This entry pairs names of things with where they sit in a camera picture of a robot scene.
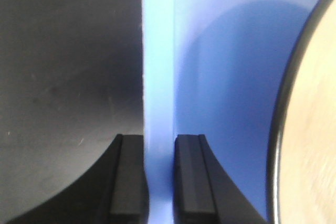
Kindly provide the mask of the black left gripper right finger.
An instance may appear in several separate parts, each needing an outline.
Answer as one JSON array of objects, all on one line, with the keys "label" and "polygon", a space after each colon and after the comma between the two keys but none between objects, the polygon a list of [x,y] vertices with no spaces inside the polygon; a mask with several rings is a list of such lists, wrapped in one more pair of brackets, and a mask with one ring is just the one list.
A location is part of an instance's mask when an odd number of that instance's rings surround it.
[{"label": "black left gripper right finger", "polygon": [[175,223],[266,223],[224,171],[204,135],[174,145]]}]

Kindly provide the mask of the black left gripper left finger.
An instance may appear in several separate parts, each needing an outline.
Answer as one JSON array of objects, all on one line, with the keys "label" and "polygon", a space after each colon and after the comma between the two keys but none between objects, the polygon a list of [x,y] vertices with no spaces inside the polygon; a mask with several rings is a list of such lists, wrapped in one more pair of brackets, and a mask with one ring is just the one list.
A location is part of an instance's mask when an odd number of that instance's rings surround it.
[{"label": "black left gripper left finger", "polygon": [[9,223],[147,223],[148,216],[143,135],[118,134],[70,186]]}]

